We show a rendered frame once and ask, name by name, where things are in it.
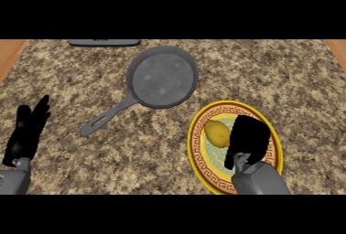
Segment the grey frying pan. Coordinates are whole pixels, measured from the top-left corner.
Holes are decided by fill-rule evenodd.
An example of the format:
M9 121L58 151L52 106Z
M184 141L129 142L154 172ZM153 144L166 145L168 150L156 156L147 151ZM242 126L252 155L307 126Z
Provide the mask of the grey frying pan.
M119 105L83 126L83 137L95 133L117 113L137 103L153 109L168 109L181 105L197 88L197 60L180 47L148 48L134 58L126 79L129 94Z

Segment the yellow bell pepper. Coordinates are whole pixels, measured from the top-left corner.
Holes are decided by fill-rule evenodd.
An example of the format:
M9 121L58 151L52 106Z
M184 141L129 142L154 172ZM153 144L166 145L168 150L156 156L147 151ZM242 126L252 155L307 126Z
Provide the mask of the yellow bell pepper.
M212 144L225 148L230 147L230 128L227 125L215 120L209 120L205 123L205 132Z

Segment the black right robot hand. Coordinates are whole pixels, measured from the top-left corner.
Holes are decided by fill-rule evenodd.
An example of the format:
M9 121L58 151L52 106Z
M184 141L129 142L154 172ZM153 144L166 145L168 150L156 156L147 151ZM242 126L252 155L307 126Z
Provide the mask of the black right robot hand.
M234 155L250 154L248 164L253 165L267 155L271 139L271 129L265 122L248 115L239 115L230 134L230 147L225 168L234 167Z

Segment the yellow rimmed patterned plate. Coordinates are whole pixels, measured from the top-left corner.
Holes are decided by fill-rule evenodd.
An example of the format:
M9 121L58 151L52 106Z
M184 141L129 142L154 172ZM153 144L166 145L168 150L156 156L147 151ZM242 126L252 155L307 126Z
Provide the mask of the yellow rimmed patterned plate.
M282 142L276 133L276 128L265 116L243 102L216 101L211 103L199 111L196 118L191 121L187 149L197 177L205 186L218 195L234 195L237 193L231 183L236 170L228 170L225 168L228 149L218 148L212 145L205 132L205 123L209 120L215 120L222 122L231 129L239 115L248 115L268 124L271 128L271 141L262 161L273 165L279 173L283 172L285 154Z

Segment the dark grey flat appliance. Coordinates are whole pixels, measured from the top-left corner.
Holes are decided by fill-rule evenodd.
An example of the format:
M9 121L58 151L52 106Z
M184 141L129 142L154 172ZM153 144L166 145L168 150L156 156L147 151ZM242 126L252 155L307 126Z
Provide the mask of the dark grey flat appliance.
M141 39L69 39L76 47L131 47L141 43Z

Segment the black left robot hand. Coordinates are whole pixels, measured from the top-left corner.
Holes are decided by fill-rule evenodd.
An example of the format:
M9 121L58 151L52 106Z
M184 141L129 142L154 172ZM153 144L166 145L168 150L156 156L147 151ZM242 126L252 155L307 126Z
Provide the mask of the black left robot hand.
M49 96L45 95L35 109L29 105L21 105L17 111L17 126L8 140L4 165L15 167L15 160L23 157L33 159L39 143L41 134L51 117Z

